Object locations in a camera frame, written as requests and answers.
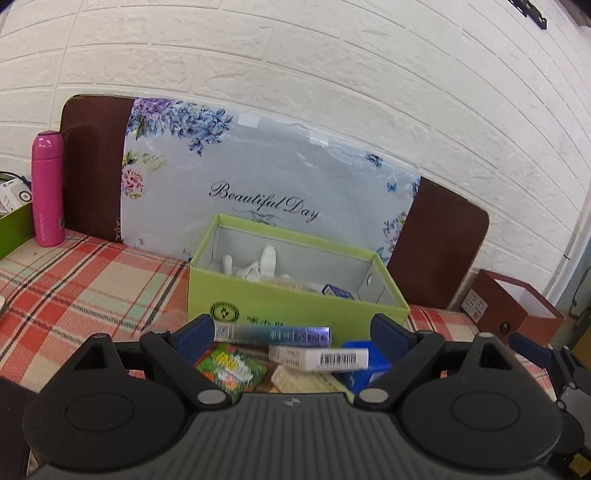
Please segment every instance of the open box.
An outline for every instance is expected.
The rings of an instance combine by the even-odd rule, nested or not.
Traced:
[[[546,347],[564,316],[528,283],[480,270],[462,308],[481,332],[491,332],[507,343],[519,333]]]
[[[35,236],[33,204],[27,203],[0,218],[0,258]]]
[[[259,260],[263,249],[277,252],[275,275],[299,282],[331,284],[356,300],[252,283],[222,273],[231,255],[233,274]],[[404,324],[409,313],[384,263],[375,252],[275,226],[218,214],[190,264],[189,314],[209,312],[215,320],[263,325],[328,326],[332,345],[367,340],[374,314]]]

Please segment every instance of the barcode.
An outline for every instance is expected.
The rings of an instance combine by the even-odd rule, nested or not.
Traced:
[[[230,325],[216,323],[216,331],[214,333],[214,340],[216,342],[225,342],[230,338]]]
[[[321,365],[349,365],[356,361],[356,353],[323,353],[320,355]]]

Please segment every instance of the white brick wall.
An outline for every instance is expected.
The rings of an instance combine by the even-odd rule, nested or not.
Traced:
[[[212,99],[367,143],[485,208],[474,268],[542,290],[591,180],[591,42],[556,0],[17,0],[0,167],[77,93]]]

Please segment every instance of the blue box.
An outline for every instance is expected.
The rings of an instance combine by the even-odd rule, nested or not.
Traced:
[[[386,373],[391,365],[379,353],[379,350],[370,340],[355,340],[343,343],[342,348],[367,348],[369,351],[369,365],[367,370],[355,372],[343,372],[334,374],[355,395]]]

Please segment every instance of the blue package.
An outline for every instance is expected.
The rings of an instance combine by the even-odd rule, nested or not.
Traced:
[[[367,348],[369,351],[369,365],[367,370],[355,372],[343,372],[334,374],[355,395],[386,373],[391,365],[379,353],[379,350],[370,340],[354,340],[343,343],[342,348]]]
[[[328,295],[329,297],[340,297],[342,299],[355,299],[355,297],[353,297],[350,292],[343,290],[342,288],[335,287],[330,283],[324,286],[322,289],[322,295]]]

